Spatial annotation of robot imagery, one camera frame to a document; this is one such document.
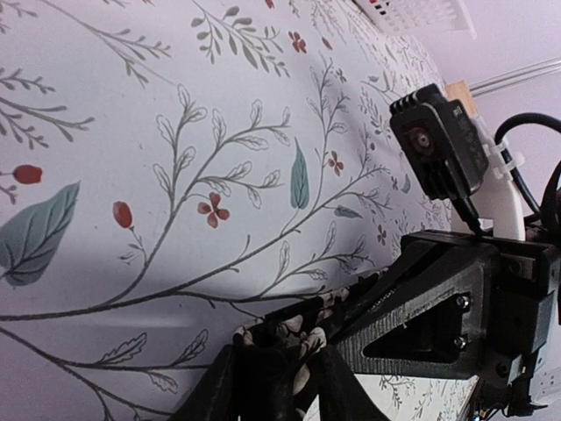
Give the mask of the black white floral tie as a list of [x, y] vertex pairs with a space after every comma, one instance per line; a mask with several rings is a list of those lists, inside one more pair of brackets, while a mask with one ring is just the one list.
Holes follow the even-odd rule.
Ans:
[[233, 397], [238, 420], [303, 420], [319, 403], [318, 357], [344, 328], [344, 304], [383, 270], [350, 286], [291, 304], [243, 325], [233, 335]]

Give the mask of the white plastic basket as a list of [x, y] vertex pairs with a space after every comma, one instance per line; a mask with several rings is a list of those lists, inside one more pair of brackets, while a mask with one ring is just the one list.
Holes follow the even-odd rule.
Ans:
[[422, 35], [432, 32], [466, 32], [477, 38], [464, 1], [358, 0], [355, 4], [382, 32]]

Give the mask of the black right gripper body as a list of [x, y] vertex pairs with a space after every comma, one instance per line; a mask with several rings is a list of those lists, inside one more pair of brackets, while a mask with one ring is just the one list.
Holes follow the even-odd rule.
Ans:
[[560, 234], [546, 229], [532, 218], [526, 231], [527, 243], [544, 243], [550, 248], [531, 256], [508, 258], [507, 277], [494, 291], [490, 339], [497, 355], [516, 357], [516, 364], [497, 362], [494, 373], [500, 387], [479, 379], [472, 395], [472, 414], [492, 417], [530, 417], [548, 406], [546, 400], [560, 391], [560, 374], [539, 374], [546, 359], [551, 328], [560, 320]]

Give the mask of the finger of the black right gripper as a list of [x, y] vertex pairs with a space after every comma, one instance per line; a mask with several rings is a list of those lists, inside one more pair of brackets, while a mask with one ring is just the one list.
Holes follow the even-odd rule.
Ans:
[[344, 304], [346, 316], [363, 316], [390, 296], [407, 291], [423, 272], [450, 275], [463, 264], [495, 261], [499, 249], [489, 237], [459, 232], [423, 231], [404, 236], [401, 255], [365, 291]]
[[423, 272], [407, 291], [346, 316], [333, 346], [356, 374], [471, 377], [481, 370], [495, 261]]

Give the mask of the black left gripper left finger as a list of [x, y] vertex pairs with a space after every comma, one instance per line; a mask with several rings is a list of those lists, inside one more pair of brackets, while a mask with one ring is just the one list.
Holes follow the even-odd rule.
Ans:
[[233, 397], [236, 352], [224, 346], [188, 399], [170, 417], [172, 421], [238, 420]]

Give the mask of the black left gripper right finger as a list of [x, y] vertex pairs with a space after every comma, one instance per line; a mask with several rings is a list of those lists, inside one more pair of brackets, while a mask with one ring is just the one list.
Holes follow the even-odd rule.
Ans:
[[328, 421], [389, 421], [366, 393], [334, 346], [319, 353], [320, 418]]

